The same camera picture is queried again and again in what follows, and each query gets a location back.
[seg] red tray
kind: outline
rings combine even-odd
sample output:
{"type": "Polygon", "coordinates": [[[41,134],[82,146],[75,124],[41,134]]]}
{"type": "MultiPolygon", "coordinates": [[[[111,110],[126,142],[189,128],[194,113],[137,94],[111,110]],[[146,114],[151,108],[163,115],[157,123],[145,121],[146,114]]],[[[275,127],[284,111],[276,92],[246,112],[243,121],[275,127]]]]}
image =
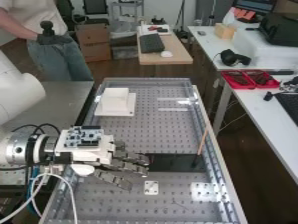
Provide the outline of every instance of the red tray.
{"type": "Polygon", "coordinates": [[[279,82],[266,72],[260,70],[250,70],[250,71],[243,71],[243,73],[252,80],[256,88],[272,89],[279,87],[279,82]]]}
{"type": "Polygon", "coordinates": [[[240,71],[223,71],[222,77],[232,89],[255,89],[255,83],[240,71]]]}

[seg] tabletop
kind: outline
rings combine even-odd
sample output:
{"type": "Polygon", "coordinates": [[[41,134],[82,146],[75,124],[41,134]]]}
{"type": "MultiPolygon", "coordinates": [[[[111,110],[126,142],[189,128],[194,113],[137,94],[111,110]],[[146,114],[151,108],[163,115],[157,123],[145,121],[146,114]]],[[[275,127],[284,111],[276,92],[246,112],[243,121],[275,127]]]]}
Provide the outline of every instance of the tabletop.
{"type": "Polygon", "coordinates": [[[162,43],[165,45],[165,51],[170,51],[173,54],[171,58],[162,58],[161,53],[141,53],[139,47],[139,35],[137,36],[138,46],[138,60],[141,65],[170,65],[170,64],[193,64],[193,58],[189,55],[179,39],[174,34],[161,36],[162,43]]]}
{"type": "Polygon", "coordinates": [[[59,129],[74,125],[93,82],[42,82],[46,97],[4,126],[9,131],[21,125],[52,123],[59,129]]]}
{"type": "MultiPolygon", "coordinates": [[[[292,76],[274,76],[278,81],[288,81],[292,76]]],[[[286,167],[298,184],[298,126],[275,97],[267,102],[263,97],[267,91],[279,90],[255,89],[235,90],[232,93],[258,127],[274,153],[286,167]]]]}
{"type": "MultiPolygon", "coordinates": [[[[181,193],[189,191],[189,186],[193,183],[191,174],[189,175],[186,172],[149,173],[147,179],[158,181],[159,189],[159,195],[153,200],[151,196],[139,194],[143,188],[143,180],[146,179],[139,179],[133,174],[125,176],[133,183],[133,189],[129,194],[122,194],[121,189],[109,184],[106,185],[106,183],[102,183],[102,181],[91,176],[86,177],[85,181],[75,180],[71,175],[73,171],[67,172],[65,170],[63,178],[67,178],[74,186],[81,224],[93,222],[117,223],[121,220],[125,220],[126,224],[135,224],[135,221],[143,223],[142,220],[153,218],[157,221],[162,220],[162,222],[166,220],[183,220],[183,222],[187,220],[189,222],[194,220],[195,222],[201,220],[218,222],[222,220],[222,222],[227,223],[227,220],[230,220],[230,222],[247,223],[199,93],[197,88],[191,86],[189,79],[106,78],[95,94],[95,100],[93,100],[89,108],[83,125],[99,125],[106,134],[113,134],[115,141],[121,139],[125,142],[125,150],[129,152],[143,152],[143,149],[146,149],[147,153],[169,154],[171,152],[171,155],[189,153],[187,150],[193,148],[194,142],[195,151],[191,154],[197,153],[198,139],[201,139],[207,127],[208,135],[201,157],[206,161],[203,163],[206,164],[206,169],[204,172],[199,173],[199,176],[197,175],[195,184],[198,186],[198,183],[203,183],[202,187],[207,187],[207,183],[212,187],[218,186],[214,189],[218,188],[220,190],[216,192],[218,195],[216,193],[214,195],[220,201],[216,201],[216,199],[214,201],[210,199],[202,199],[201,201],[193,199],[194,195],[204,197],[204,195],[208,195],[208,192],[206,194],[201,194],[201,192],[191,194],[181,193]],[[123,117],[98,118],[94,116],[94,110],[98,105],[99,96],[105,88],[117,87],[129,87],[129,91],[137,93],[134,117],[129,119],[123,117]],[[177,207],[175,203],[173,203],[177,200],[183,206],[177,207]],[[210,210],[210,206],[212,205],[215,205],[215,209],[210,210]],[[125,207],[123,212],[118,212],[118,208],[122,207],[125,207]],[[212,216],[216,211],[219,211],[219,214],[214,219],[212,216]]],[[[61,193],[61,185],[55,185],[55,190],[49,199],[40,223],[66,223],[66,219],[69,217],[71,219],[69,197],[65,197],[65,195],[65,191],[61,193]]]]}
{"type": "Polygon", "coordinates": [[[234,67],[226,66],[220,61],[219,53],[223,50],[230,49],[234,53],[240,54],[240,52],[234,48],[231,40],[220,39],[214,34],[214,26],[189,26],[189,31],[198,42],[204,54],[207,55],[208,60],[212,62],[216,71],[222,70],[280,70],[278,65],[254,65],[252,63],[248,66],[238,64],[234,67]],[[198,31],[203,31],[206,36],[199,36],[198,31]]]}

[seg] cardboard box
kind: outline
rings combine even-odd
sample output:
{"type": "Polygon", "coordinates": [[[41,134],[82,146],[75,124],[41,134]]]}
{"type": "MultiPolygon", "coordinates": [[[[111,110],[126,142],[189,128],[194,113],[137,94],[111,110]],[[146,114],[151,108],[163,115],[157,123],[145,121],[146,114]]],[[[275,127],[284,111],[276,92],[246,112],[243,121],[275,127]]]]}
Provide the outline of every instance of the cardboard box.
{"type": "Polygon", "coordinates": [[[232,27],[228,27],[223,25],[222,23],[215,24],[215,35],[220,39],[232,39],[235,33],[235,29],[232,27]]]}
{"type": "Polygon", "coordinates": [[[86,62],[110,60],[109,32],[103,24],[77,26],[77,39],[86,62]]]}

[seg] robotic arm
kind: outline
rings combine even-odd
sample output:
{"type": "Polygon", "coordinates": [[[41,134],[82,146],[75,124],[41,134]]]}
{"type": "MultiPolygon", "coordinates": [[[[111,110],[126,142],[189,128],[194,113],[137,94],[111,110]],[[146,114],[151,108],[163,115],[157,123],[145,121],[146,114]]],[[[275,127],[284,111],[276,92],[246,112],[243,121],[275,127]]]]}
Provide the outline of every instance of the robotic arm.
{"type": "MultiPolygon", "coordinates": [[[[0,128],[44,97],[45,91],[37,79],[21,74],[0,52],[0,128]]],[[[105,135],[99,127],[82,126],[62,130],[58,137],[0,132],[0,164],[57,166],[59,170],[70,165],[79,176],[93,174],[98,179],[130,190],[131,184],[106,172],[106,169],[145,177],[149,159],[126,152],[125,144],[114,142],[113,135],[105,135]]]]}

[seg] computer screen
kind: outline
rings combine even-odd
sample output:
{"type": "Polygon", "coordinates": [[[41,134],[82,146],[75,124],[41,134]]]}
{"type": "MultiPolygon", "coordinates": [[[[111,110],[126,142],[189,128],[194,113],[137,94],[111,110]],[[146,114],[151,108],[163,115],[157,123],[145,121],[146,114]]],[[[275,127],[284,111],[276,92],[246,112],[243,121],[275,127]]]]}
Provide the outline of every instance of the computer screen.
{"type": "Polygon", "coordinates": [[[107,13],[105,0],[83,0],[83,8],[86,15],[107,13]]]}
{"type": "Polygon", "coordinates": [[[234,6],[259,13],[268,13],[272,11],[275,3],[276,0],[235,0],[234,6]]]}

